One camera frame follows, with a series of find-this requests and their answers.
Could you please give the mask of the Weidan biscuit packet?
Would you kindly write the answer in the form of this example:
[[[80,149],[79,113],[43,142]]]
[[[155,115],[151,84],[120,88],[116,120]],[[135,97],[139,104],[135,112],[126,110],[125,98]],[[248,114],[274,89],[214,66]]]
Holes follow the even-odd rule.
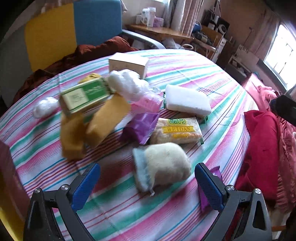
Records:
[[[188,144],[204,143],[203,135],[196,117],[159,118],[149,139],[150,144]]]

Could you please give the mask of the white boxes on desk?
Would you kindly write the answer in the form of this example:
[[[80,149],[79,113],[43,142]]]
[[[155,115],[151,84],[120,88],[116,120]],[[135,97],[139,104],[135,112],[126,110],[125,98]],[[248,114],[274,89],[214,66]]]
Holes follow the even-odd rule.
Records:
[[[159,28],[164,26],[164,19],[156,16],[156,8],[143,8],[142,13],[136,16],[136,25],[143,25],[146,27]]]

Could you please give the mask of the wooden desk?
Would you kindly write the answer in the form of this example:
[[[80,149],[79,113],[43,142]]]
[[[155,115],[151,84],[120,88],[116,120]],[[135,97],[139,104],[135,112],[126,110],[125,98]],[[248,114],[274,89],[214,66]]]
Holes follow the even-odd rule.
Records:
[[[190,35],[186,35],[181,33],[180,31],[175,31],[169,28],[164,27],[147,27],[144,25],[127,25],[126,30],[130,32],[140,32],[146,34],[148,37],[154,38],[159,42],[162,42],[165,39],[172,38],[177,41],[185,41],[185,42],[191,42],[193,40],[193,37]]]

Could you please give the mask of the red quilt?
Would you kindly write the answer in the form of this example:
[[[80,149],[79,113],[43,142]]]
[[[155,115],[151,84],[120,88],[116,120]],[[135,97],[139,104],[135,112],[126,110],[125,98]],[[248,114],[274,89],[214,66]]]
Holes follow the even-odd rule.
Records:
[[[270,206],[291,212],[295,207],[295,126],[271,110],[276,92],[255,74],[242,86],[258,109],[244,113],[250,141],[235,187],[259,188]]]

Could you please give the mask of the yellow sponge block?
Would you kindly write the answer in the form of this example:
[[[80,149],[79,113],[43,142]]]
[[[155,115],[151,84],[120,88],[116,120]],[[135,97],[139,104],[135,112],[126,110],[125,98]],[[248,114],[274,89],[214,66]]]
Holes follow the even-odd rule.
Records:
[[[128,114],[130,104],[119,94],[114,94],[94,114],[85,134],[86,143],[96,148]]]
[[[86,154],[85,147],[86,124],[81,113],[66,116],[61,113],[60,142],[62,155],[68,161],[83,159]]]

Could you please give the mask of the white cardboard box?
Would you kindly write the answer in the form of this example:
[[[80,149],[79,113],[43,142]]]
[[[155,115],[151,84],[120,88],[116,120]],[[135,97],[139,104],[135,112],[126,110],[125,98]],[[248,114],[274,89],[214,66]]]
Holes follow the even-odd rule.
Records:
[[[109,72],[116,70],[132,70],[139,74],[141,79],[145,79],[149,58],[130,53],[115,53],[109,57]]]

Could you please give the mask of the dark red blanket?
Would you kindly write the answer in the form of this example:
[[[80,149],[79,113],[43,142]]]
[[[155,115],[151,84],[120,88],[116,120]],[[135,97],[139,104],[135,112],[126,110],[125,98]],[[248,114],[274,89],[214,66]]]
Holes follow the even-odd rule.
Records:
[[[12,104],[15,104],[46,80],[53,78],[66,70],[92,60],[113,55],[117,52],[125,53],[131,51],[137,51],[137,48],[133,48],[128,41],[119,36],[115,36],[97,46],[78,45],[74,53],[64,56],[52,65],[44,69],[38,69],[31,74],[14,96]]]

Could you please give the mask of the cream fluffy cloth pouch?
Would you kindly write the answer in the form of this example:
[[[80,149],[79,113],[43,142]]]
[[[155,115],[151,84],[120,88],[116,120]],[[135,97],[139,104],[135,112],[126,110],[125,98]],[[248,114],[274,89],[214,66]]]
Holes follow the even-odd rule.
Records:
[[[135,182],[141,192],[154,195],[154,187],[186,180],[191,175],[191,162],[175,143],[134,148]]]

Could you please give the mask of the yellow tiger plush toy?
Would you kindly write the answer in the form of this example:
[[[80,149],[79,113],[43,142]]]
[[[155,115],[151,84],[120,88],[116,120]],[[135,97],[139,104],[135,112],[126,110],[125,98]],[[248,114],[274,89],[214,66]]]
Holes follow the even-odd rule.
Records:
[[[90,80],[98,79],[98,78],[101,78],[101,75],[99,75],[97,73],[91,73],[91,74],[87,75],[85,78],[81,79],[78,82],[78,84],[85,83],[85,82],[88,82]]]

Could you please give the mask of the pink hair roller pack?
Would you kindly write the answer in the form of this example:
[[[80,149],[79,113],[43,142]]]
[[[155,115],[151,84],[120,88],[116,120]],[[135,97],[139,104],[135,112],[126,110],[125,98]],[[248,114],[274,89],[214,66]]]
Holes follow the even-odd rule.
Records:
[[[155,93],[144,95],[139,101],[132,103],[132,110],[136,113],[158,113],[164,98]]]

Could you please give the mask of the green white carton box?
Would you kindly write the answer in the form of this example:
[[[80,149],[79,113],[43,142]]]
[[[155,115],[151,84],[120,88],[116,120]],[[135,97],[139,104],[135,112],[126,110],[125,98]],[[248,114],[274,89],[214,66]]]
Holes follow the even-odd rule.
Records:
[[[77,84],[60,93],[59,103],[65,115],[84,113],[97,107],[110,97],[111,92],[103,78]]]

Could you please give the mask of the grey yellow blue headboard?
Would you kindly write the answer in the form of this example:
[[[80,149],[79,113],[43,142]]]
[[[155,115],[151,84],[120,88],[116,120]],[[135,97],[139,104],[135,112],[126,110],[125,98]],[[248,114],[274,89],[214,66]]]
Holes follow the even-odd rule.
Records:
[[[19,27],[1,45],[1,78],[22,78],[74,52],[121,34],[120,1],[75,1]]]

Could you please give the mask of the white foam sponge block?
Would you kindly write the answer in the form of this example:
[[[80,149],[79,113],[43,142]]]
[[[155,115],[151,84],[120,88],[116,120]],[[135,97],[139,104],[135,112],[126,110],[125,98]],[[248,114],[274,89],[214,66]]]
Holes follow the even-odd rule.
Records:
[[[166,108],[197,116],[208,116],[212,109],[209,98],[203,92],[178,85],[166,86]]]

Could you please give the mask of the striped bed sheet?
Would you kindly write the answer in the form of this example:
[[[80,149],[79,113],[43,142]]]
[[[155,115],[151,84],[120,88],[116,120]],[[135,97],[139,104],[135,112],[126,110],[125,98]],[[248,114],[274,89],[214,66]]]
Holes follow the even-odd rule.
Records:
[[[187,50],[145,50],[132,57],[147,57],[147,81],[161,90],[168,84],[205,93],[212,112],[201,125],[203,144],[183,149],[192,165],[218,166],[226,184],[234,184],[249,142],[244,113],[257,109],[246,90],[215,63]],[[155,194],[140,193],[133,175],[132,143],[119,140],[129,113],[96,149],[84,159],[67,161],[60,143],[61,112],[45,120],[33,117],[41,99],[58,97],[90,73],[106,76],[108,58],[94,60],[44,82],[14,104],[1,117],[1,141],[10,147],[21,187],[30,197],[35,188],[56,190],[69,184],[88,165],[97,162],[100,179],[84,208],[78,212],[95,240],[200,240],[217,216],[201,213],[194,176]]]

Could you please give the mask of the large white plastic bag ball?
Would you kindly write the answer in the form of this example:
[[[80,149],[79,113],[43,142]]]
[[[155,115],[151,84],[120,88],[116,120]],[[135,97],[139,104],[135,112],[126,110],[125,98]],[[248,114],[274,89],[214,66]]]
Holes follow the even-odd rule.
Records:
[[[140,79],[138,73],[128,69],[111,71],[107,84],[113,92],[118,93],[127,101],[137,102],[150,92],[149,83]]]

